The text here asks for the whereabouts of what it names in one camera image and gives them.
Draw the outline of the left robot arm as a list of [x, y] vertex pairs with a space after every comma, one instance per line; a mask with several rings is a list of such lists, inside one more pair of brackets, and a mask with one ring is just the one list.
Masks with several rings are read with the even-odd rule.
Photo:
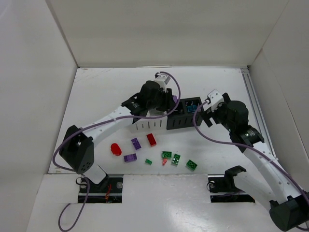
[[167, 88], [167, 80], [146, 81], [140, 92], [124, 101], [118, 108], [101, 120], [84, 128], [75, 125], [66, 131], [57, 153], [70, 166], [69, 170], [87, 177], [96, 185], [103, 185], [108, 174], [95, 161], [95, 147], [118, 130], [147, 119], [151, 110], [169, 115], [177, 103], [172, 90]]

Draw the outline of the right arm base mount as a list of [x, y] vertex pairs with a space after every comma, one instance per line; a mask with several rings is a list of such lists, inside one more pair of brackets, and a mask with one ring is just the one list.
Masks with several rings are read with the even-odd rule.
[[207, 189], [211, 203], [255, 203], [253, 197], [237, 188], [234, 177], [246, 169], [235, 166], [227, 169], [224, 174], [209, 174]]

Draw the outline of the teal rounded lego piece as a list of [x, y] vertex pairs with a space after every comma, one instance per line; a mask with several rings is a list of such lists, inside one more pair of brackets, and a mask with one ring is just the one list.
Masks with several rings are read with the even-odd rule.
[[197, 106], [196, 105], [190, 105], [190, 106], [187, 106], [187, 111], [188, 113], [193, 113], [195, 112], [197, 109]]

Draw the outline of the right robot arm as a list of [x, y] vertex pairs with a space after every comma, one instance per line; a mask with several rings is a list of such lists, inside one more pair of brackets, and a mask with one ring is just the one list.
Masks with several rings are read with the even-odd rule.
[[212, 192], [244, 191], [268, 212], [273, 223], [283, 232], [309, 220], [309, 194], [283, 169], [261, 133], [249, 124], [249, 110], [241, 101], [233, 101], [227, 93], [213, 90], [205, 102], [208, 107], [201, 114], [208, 127], [221, 124], [229, 132], [228, 145], [236, 146], [257, 168], [266, 185], [255, 180], [242, 166], [225, 171], [222, 177], [209, 181]]

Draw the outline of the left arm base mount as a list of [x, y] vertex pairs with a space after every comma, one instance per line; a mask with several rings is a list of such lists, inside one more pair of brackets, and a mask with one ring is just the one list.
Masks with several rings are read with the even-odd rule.
[[[121, 174], [109, 175], [104, 188], [89, 180], [89, 194], [86, 203], [121, 203], [124, 176]], [[75, 183], [79, 186], [78, 203], [83, 203], [87, 194], [87, 182], [84, 177], [78, 177]]]

